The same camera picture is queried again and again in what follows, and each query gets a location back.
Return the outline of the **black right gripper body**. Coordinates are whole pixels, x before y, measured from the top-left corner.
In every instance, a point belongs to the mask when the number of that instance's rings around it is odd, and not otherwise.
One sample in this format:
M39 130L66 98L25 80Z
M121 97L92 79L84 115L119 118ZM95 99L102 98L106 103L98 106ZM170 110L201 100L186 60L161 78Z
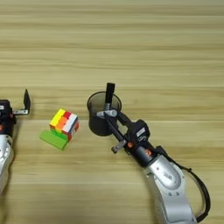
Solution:
M124 134L127 143L119 142L111 150L117 153L124 148L141 167L146 167L156 156L154 148L148 142L150 131L146 123L132 123Z

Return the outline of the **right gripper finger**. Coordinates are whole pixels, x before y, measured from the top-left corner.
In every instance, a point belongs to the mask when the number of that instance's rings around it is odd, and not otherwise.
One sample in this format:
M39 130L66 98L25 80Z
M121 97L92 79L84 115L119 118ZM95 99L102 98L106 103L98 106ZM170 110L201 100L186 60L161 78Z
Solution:
M131 125L131 120L121 111L118 112L117 119L123 126Z
M121 120L120 114L116 113L116 116L112 116L108 112L104 113L106 136L113 134L119 142L127 143L124 134L119 130L117 122Z

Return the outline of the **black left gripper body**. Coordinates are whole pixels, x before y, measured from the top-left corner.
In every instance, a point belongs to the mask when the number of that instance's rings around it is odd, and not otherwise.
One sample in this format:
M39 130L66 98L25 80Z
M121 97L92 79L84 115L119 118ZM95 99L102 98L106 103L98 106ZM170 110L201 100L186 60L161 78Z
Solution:
M29 114L27 109L0 112L0 135L8 135L12 137L14 126L17 123L16 116L26 116Z

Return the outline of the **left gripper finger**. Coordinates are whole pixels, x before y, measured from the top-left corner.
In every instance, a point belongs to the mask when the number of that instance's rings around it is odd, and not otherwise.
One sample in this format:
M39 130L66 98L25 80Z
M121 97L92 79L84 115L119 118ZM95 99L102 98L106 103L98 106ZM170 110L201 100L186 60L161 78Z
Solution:
M24 109L25 110L30 110L30 107L31 107L31 99L30 99L30 96L29 96L29 92L26 89L24 91Z

